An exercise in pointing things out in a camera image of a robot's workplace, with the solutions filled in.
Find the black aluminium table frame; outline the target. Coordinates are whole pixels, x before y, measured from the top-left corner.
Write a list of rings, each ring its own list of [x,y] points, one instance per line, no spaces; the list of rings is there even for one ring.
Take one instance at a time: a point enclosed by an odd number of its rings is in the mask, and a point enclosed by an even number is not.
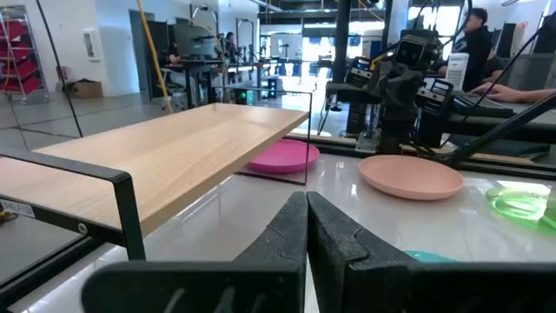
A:
[[[45,294],[24,307],[27,313],[82,313],[86,280],[112,263],[220,262],[239,256],[266,228],[295,192],[317,192],[358,224],[398,250],[420,250],[458,263],[556,263],[556,236],[520,227],[496,215],[486,200],[488,190],[524,187],[556,191],[556,166],[517,163],[500,156],[481,159],[493,143],[520,132],[556,105],[556,93],[526,106],[483,136],[457,150],[421,154],[413,146],[400,154],[357,150],[340,138],[301,136],[302,124],[281,139],[313,144],[318,160],[304,171],[271,174],[248,163],[200,196],[186,209],[148,234],[146,257],[131,260],[122,246],[15,214],[0,226],[0,270],[18,261],[26,248],[38,254],[17,279],[0,282],[0,311],[37,289]],[[441,200],[419,201],[391,196],[370,186],[360,175],[361,160],[378,155],[424,158],[457,170],[464,187]]]

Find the cardboard box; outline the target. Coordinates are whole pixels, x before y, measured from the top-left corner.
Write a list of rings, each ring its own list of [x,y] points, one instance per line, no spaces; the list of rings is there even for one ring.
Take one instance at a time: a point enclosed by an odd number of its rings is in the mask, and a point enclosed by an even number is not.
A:
[[[89,79],[81,79],[69,82],[67,89],[71,97],[79,99],[102,98],[103,87],[99,81]]]

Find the red bin rack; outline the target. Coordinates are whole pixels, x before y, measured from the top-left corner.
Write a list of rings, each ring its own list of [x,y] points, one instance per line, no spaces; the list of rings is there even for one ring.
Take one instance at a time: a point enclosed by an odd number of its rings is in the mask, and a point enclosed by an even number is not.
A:
[[[47,103],[49,90],[23,5],[0,6],[0,94],[21,104]]]

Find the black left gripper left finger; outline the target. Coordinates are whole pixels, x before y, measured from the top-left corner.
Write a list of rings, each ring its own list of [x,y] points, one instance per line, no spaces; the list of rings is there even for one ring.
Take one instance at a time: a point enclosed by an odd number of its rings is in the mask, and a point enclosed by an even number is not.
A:
[[[83,286],[85,313],[302,313],[308,200],[295,192],[234,260],[112,263]]]

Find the teal transparent plate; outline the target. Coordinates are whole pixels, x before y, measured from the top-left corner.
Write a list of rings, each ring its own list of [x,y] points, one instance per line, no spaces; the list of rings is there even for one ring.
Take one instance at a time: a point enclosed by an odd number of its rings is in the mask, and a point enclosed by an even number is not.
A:
[[[420,250],[405,250],[405,253],[422,263],[455,263],[455,260],[432,252]]]

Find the green transparent plate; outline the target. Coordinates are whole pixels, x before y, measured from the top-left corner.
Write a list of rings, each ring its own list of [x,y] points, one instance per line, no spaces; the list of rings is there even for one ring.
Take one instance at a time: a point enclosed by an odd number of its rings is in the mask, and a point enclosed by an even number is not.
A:
[[[496,215],[530,230],[556,236],[556,191],[497,187],[485,194]]]

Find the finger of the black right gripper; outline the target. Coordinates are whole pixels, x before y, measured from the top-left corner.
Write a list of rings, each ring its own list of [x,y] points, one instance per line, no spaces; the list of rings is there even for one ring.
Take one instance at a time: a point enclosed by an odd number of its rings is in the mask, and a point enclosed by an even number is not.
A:
[[[405,64],[398,65],[399,88],[397,100],[399,103],[411,103],[420,88],[420,72],[409,69]]]
[[[391,71],[395,69],[395,64],[391,61],[381,62],[378,68],[378,81],[375,85],[377,96],[385,99],[387,96],[386,88],[391,77]]]

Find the wooden shelf with black frame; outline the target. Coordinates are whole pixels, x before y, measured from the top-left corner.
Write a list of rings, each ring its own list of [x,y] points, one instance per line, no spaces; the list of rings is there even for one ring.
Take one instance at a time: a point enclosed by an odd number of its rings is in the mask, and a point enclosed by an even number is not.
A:
[[[0,209],[143,260],[148,234],[307,119],[212,103],[39,150],[0,148]]]

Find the magenta opaque plate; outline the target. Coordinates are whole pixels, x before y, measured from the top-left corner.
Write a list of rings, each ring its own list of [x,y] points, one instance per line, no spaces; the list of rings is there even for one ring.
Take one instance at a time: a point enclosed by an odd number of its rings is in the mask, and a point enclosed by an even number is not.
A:
[[[304,171],[314,164],[320,151],[313,145],[292,139],[280,139],[248,163],[251,170],[271,174]]]

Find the salmon pink opaque plate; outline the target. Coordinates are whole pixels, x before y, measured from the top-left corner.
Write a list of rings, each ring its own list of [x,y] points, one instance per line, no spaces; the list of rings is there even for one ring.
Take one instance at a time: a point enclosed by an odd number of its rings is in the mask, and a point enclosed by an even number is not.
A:
[[[361,160],[358,169],[370,186],[405,199],[446,199],[464,187],[463,177],[457,170],[415,156],[371,156]]]

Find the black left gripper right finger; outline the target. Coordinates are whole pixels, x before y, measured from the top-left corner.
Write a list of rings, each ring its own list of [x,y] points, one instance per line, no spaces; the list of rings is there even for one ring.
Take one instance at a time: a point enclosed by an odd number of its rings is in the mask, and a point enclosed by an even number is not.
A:
[[[556,263],[423,263],[309,191],[320,313],[556,313]]]

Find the person's hand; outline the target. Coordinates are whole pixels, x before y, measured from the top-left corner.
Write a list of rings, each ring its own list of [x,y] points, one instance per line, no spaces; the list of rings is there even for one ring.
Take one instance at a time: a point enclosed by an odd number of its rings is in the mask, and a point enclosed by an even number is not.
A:
[[[483,83],[482,85],[471,90],[474,94],[485,95],[487,98],[500,102],[518,103],[522,100],[523,95],[519,90],[514,90],[505,85],[493,83]]]

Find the person's forearm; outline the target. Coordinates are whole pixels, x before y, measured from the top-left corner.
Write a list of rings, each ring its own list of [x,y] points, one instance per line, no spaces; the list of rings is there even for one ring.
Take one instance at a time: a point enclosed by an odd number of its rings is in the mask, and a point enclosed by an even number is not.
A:
[[[536,103],[556,93],[556,89],[526,90],[520,92],[521,103]]]

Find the person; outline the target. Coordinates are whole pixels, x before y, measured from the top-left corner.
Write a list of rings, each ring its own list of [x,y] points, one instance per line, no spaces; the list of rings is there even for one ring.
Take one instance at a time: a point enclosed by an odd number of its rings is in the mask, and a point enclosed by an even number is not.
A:
[[[468,54],[466,75],[462,86],[465,92],[482,84],[483,69],[491,50],[487,11],[483,8],[472,8],[467,15],[464,36],[452,48],[452,52]]]

